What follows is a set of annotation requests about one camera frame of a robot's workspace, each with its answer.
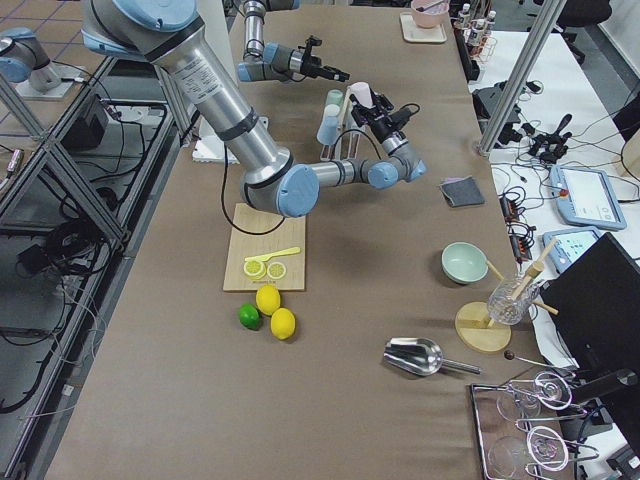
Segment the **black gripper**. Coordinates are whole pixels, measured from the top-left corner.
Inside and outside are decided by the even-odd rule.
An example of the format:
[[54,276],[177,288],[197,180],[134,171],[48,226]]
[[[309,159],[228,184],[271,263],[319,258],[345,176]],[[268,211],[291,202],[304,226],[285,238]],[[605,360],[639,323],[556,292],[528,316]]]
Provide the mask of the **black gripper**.
[[319,57],[312,54],[314,47],[320,46],[322,40],[314,35],[310,35],[306,41],[302,57],[300,60],[299,73],[310,78],[325,78],[338,82],[346,82],[350,79],[350,74],[340,69],[323,66]]
[[402,132],[402,128],[408,123],[411,117],[411,109],[403,106],[393,113],[392,109],[394,105],[385,95],[370,92],[369,98],[372,106],[366,107],[355,94],[349,96],[352,102],[351,115],[356,124],[359,127],[368,125],[379,143],[383,143],[392,137],[405,139],[406,136]]

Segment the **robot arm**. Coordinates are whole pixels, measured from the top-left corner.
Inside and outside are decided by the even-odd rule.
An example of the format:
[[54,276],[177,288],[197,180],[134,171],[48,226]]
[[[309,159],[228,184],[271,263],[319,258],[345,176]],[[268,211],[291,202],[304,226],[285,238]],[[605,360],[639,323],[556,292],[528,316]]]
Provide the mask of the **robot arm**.
[[322,40],[309,36],[303,46],[288,47],[277,42],[266,42],[263,37],[265,16],[269,12],[295,10],[299,1],[249,0],[235,1],[238,13],[244,18],[243,61],[237,64],[237,76],[242,82],[277,80],[299,81],[307,78],[323,78],[346,82],[350,74],[332,66],[324,65],[313,54],[313,48]]
[[237,88],[205,38],[193,1],[86,1],[85,46],[105,56],[149,62],[167,72],[244,167],[242,198],[256,210],[301,217],[325,186],[366,183],[386,189],[426,171],[402,133],[411,113],[359,82],[351,86],[351,116],[383,147],[381,160],[347,158],[298,164],[279,146]]

